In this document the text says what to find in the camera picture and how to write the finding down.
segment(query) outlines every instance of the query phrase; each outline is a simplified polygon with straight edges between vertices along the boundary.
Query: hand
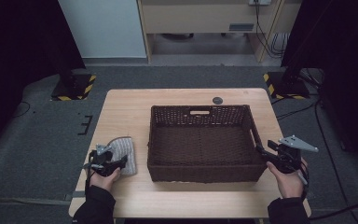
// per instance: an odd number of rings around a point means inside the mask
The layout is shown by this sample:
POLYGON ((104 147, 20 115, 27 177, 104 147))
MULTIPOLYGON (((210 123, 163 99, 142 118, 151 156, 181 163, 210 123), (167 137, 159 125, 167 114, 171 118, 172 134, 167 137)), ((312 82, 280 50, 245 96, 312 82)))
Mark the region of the hand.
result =
POLYGON ((104 177, 98 175, 95 171, 92 171, 91 180, 89 182, 90 186, 96 186, 101 189, 106 189, 110 192, 112 189, 113 183, 120 178, 120 167, 118 167, 110 176, 104 177))
POLYGON ((283 198, 296 198, 301 197, 303 191, 303 182, 301 181, 298 174, 300 171, 292 172, 291 174, 281 173, 272 162, 267 162, 267 167, 275 175, 278 182, 278 189, 283 198))

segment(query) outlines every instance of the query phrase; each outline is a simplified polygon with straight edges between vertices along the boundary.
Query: black and yellow hazard tape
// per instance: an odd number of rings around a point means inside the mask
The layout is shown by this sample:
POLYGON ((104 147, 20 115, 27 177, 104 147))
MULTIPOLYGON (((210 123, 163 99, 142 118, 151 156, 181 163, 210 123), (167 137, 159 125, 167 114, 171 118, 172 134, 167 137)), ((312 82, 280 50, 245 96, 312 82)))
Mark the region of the black and yellow hazard tape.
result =
POLYGON ((297 100, 307 98, 307 96, 299 95, 299 94, 278 94, 275 91, 274 86, 272 85, 272 82, 271 82, 271 80, 269 78, 269 74, 264 74, 263 78, 264 78, 264 81, 267 84, 269 94, 271 95, 272 98, 276 98, 276 99, 290 98, 290 99, 297 99, 297 100))
POLYGON ((59 96, 51 96, 52 101, 71 101, 71 100, 84 100, 89 96, 89 93, 92 89, 92 85, 94 84, 94 80, 97 76, 90 76, 89 83, 84 90, 84 93, 78 96, 66 96, 66 95, 59 95, 59 96))

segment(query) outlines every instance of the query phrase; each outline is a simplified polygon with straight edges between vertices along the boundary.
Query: wall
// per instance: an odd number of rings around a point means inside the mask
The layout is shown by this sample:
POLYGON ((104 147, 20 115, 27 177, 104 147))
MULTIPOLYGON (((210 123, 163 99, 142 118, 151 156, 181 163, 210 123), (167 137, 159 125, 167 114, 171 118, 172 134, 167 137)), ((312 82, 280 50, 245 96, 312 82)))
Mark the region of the wall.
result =
POLYGON ((83 58, 146 58, 136 0, 59 0, 83 58))

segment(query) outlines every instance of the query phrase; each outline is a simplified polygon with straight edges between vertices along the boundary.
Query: brown wicker basket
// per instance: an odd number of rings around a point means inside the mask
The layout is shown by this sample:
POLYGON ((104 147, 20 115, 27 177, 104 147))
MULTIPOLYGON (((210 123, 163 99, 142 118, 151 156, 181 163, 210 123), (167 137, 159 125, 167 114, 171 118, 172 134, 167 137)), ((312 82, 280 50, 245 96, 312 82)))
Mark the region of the brown wicker basket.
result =
POLYGON ((257 181, 267 168, 248 105, 154 105, 147 168, 153 181, 257 181))

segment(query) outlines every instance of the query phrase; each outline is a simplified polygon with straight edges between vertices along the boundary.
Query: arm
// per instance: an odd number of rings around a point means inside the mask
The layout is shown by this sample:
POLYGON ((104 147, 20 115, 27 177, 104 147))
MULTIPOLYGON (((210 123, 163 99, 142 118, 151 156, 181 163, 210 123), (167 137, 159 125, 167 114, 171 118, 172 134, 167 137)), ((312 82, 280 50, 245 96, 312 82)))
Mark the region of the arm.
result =
POLYGON ((303 183, 297 172, 281 173, 271 162, 267 162, 269 170, 275 175, 279 191, 283 199, 276 199, 268 206, 271 224, 308 224, 307 213, 301 200, 303 183))
POLYGON ((89 193, 86 202, 75 212, 72 223, 81 224, 112 224, 115 199, 110 190, 113 182, 120 176, 120 169, 117 168, 110 176, 103 177, 93 173, 90 179, 89 193))

